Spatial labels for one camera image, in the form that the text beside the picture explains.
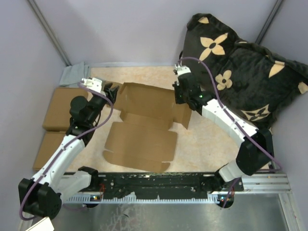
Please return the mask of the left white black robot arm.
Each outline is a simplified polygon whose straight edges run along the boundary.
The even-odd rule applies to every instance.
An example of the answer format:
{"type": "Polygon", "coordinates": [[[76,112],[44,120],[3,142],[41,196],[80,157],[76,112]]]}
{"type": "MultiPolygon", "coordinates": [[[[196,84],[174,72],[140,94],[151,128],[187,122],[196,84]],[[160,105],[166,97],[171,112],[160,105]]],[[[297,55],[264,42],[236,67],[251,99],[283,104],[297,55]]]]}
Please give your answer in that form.
{"type": "Polygon", "coordinates": [[[120,87],[94,78],[82,79],[78,86],[90,92],[92,98],[76,96],[71,100],[70,125],[61,144],[41,170],[30,179],[23,178],[18,185],[19,217],[23,221],[36,217],[54,219],[67,199],[83,189],[99,188],[98,171],[90,167],[81,167],[66,179],[62,177],[95,130],[104,125],[97,124],[96,119],[106,105],[113,111],[120,87]]]}

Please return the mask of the brown cardboard box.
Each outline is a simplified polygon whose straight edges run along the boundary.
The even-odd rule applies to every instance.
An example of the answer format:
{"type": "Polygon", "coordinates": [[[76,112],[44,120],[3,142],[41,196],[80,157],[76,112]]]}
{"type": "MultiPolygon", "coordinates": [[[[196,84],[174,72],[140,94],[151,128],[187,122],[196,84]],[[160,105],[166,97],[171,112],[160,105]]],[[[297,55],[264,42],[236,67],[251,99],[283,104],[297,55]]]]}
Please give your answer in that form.
{"type": "Polygon", "coordinates": [[[103,156],[114,165],[149,172],[165,172],[174,160],[178,134],[173,123],[188,128],[192,111],[175,102],[175,92],[139,83],[124,83],[114,108],[120,121],[113,122],[103,156]]]}

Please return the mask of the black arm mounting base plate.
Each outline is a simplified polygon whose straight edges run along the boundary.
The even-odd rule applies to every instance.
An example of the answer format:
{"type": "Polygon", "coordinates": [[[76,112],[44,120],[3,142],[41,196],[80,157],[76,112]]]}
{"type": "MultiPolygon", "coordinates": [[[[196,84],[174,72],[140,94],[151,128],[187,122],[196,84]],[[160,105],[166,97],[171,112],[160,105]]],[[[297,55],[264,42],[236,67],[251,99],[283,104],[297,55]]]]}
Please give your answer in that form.
{"type": "Polygon", "coordinates": [[[98,192],[103,199],[120,199],[131,193],[137,199],[206,199],[210,193],[230,188],[242,192],[241,181],[225,182],[213,172],[106,172],[95,176],[94,183],[81,192],[98,192]]]}

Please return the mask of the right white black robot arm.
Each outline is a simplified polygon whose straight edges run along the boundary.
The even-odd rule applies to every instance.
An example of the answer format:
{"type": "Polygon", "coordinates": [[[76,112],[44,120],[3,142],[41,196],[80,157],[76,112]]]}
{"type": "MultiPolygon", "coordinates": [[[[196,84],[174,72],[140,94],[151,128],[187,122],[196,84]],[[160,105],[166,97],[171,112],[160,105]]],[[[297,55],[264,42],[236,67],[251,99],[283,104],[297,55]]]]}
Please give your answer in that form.
{"type": "Polygon", "coordinates": [[[252,176],[274,157],[271,133],[267,129],[257,129],[247,124],[208,91],[202,91],[196,77],[191,72],[177,71],[173,83],[175,102],[187,104],[190,109],[210,119],[239,147],[236,158],[218,169],[205,180],[205,190],[209,193],[224,191],[231,181],[243,176],[252,176]]]}

